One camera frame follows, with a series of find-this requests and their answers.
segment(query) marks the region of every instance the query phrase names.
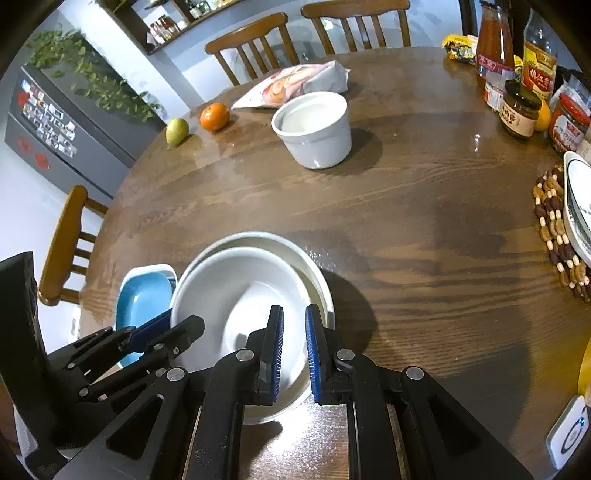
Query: sauce bottle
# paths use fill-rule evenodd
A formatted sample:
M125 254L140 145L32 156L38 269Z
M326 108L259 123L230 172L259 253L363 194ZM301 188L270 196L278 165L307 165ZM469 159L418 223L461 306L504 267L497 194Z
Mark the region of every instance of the sauce bottle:
M554 90L558 56L548 43L546 32L549 30L549 25L532 9L530 19L523 31L521 83L546 102Z
M507 13L497 5L481 1L482 23L476 47L476 81L480 88L486 85L487 72L504 74L511 78L515 70L513 39Z

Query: orange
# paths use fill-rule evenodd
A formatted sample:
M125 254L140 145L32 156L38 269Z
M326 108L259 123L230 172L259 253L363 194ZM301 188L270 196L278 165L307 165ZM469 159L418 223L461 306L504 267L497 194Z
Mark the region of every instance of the orange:
M550 113L550 107L545 101L542 100L542 108L540 108L540 115L538 116L538 121L535 123L535 131L543 132L544 130L548 130L551 118L552 114Z
M215 132L224 128L230 121L230 110L223 103L212 103L205 107L201 116L199 117L199 123L201 126L210 132Z

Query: wooden bead trivet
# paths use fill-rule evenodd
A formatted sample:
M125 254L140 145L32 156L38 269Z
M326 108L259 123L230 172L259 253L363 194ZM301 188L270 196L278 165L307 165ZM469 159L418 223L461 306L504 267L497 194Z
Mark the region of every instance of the wooden bead trivet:
M587 265L574 251L564 229L564 168L555 165L551 172L539 177L532 190L535 198L534 213L540 222L540 238L548 249L548 258L558 270L563 287L573 291L575 297L591 301L591 286Z

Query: red paper sticker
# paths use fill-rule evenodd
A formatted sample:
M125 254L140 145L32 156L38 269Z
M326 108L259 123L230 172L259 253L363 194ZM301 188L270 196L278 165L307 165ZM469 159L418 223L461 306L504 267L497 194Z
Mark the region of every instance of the red paper sticker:
M24 150L25 153L31 153L31 144L25 137L18 137L18 144Z
M37 161L37 166L39 168L49 170L49 162L47 161L47 157L45 155L37 154L35 155L35 160Z
M18 104L24 106L29 101L29 94L21 92L18 94Z

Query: jar lid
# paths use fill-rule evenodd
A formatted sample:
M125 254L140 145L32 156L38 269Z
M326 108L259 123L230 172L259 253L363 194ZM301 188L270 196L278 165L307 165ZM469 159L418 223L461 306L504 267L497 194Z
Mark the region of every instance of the jar lid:
M561 93L558 98L568 113L570 113L576 120L581 122L583 125L589 125L591 123L591 118L589 118L589 115L587 115L577 104L577 102L575 102L566 93Z
M536 111L542 108L540 97L520 84L519 80L507 80L505 82L505 90L509 95L518 99L524 107Z

